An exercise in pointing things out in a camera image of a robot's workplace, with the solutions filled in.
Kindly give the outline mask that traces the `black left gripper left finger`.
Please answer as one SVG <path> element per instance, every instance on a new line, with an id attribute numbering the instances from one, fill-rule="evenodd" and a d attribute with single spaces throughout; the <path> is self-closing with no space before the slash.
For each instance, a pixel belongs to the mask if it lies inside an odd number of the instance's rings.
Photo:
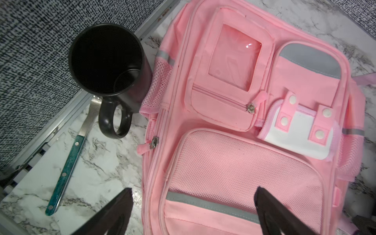
<path id="1" fill-rule="evenodd" d="M 132 189 L 126 188 L 77 229 L 75 235 L 124 235 L 133 209 Z"/>

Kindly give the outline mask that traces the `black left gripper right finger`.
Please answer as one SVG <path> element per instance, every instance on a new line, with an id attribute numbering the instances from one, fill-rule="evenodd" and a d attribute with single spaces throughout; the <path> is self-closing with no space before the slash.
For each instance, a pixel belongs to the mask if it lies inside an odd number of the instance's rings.
<path id="1" fill-rule="evenodd" d="M 254 203 L 264 235 L 315 234 L 265 188 L 257 188 Z"/>

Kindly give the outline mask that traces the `pink backpack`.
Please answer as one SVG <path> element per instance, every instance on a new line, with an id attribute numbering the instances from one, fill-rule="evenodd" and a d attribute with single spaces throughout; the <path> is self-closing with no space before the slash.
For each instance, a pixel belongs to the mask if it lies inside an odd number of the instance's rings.
<path id="1" fill-rule="evenodd" d="M 260 235 L 268 190 L 334 235 L 360 170 L 365 96 L 346 57 L 246 1 L 171 22 L 140 113 L 146 235 Z"/>

